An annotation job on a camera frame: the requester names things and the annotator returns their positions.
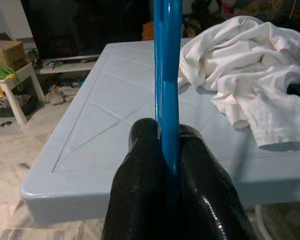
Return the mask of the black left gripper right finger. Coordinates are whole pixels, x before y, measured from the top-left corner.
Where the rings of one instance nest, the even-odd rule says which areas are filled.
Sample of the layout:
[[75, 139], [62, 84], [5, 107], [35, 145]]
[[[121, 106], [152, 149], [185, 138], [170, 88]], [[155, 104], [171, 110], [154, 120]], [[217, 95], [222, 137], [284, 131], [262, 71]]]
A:
[[228, 172], [193, 127], [179, 126], [178, 240], [255, 240], [257, 236]]

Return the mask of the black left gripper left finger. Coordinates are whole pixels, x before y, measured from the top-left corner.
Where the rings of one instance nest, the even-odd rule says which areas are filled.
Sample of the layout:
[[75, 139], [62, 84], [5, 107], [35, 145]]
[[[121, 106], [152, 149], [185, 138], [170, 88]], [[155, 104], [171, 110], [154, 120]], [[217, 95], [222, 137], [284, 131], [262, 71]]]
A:
[[166, 176], [161, 128], [153, 118], [139, 119], [130, 129], [128, 152], [113, 177], [102, 239], [165, 240]]

